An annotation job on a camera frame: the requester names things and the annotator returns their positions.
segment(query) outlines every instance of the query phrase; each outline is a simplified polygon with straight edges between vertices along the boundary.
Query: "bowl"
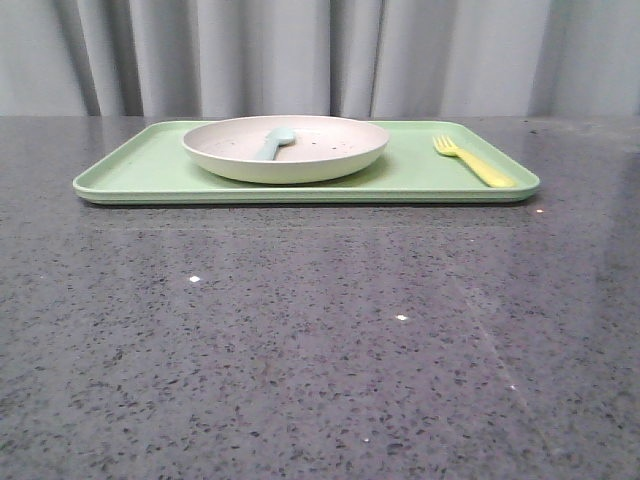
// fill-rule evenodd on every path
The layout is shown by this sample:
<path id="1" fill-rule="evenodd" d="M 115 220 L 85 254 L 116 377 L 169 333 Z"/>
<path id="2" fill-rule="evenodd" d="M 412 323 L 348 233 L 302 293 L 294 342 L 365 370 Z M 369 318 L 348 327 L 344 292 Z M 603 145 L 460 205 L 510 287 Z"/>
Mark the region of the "bowl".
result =
<path id="1" fill-rule="evenodd" d="M 275 160 L 253 160 L 274 128 L 289 127 L 295 142 Z M 317 115 L 269 115 L 209 123 L 188 131 L 182 145 L 202 168 L 244 182 L 295 184 L 342 177 L 371 165 L 389 132 L 369 122 Z"/>

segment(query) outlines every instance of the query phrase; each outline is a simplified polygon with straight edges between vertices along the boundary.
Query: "blue spoon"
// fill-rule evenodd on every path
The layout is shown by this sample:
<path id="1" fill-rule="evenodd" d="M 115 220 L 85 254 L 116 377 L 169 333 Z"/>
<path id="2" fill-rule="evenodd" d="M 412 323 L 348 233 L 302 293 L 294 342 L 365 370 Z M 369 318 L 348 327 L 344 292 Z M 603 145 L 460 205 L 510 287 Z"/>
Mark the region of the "blue spoon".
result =
<path id="1" fill-rule="evenodd" d="M 254 160 L 275 160 L 278 149 L 296 141 L 296 133 L 289 127 L 274 128 L 267 135 L 264 146 L 253 157 Z"/>

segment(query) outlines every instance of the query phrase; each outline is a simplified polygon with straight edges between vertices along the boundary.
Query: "tray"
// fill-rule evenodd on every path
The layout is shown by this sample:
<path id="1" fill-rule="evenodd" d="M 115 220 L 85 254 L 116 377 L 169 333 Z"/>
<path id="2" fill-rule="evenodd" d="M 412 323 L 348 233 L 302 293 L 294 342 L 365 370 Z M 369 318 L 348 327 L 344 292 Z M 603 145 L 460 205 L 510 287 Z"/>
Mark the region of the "tray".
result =
<path id="1" fill-rule="evenodd" d="M 517 202 L 540 180 L 463 125 L 435 121 L 374 121 L 391 139 L 372 165 L 326 182 L 270 186 L 228 180 L 197 166 L 183 150 L 188 130 L 206 121 L 153 124 L 73 180 L 78 196 L 112 205 L 229 203 L 486 203 Z M 435 135 L 451 135 L 517 182 L 491 188 L 459 160 L 438 155 Z"/>

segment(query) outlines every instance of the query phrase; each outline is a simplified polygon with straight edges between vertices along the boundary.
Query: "fork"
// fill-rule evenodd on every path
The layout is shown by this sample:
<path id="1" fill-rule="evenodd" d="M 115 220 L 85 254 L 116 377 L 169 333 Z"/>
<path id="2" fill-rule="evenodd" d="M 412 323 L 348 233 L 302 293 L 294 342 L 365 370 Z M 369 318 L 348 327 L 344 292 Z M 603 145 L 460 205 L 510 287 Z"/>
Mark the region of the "fork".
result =
<path id="1" fill-rule="evenodd" d="M 490 187 L 509 188 L 516 185 L 516 182 L 504 173 L 496 170 L 467 150 L 458 147 L 448 135 L 434 137 L 433 146 L 440 155 L 460 158 L 467 167 Z"/>

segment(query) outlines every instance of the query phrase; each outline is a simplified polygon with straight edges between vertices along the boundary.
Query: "gray curtain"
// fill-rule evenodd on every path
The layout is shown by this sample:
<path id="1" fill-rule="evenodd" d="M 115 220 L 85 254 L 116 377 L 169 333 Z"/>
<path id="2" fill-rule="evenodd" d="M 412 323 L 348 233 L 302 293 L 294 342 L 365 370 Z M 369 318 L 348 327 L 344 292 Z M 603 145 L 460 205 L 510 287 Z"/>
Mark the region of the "gray curtain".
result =
<path id="1" fill-rule="evenodd" d="M 0 0 L 0 115 L 638 115 L 638 0 Z"/>

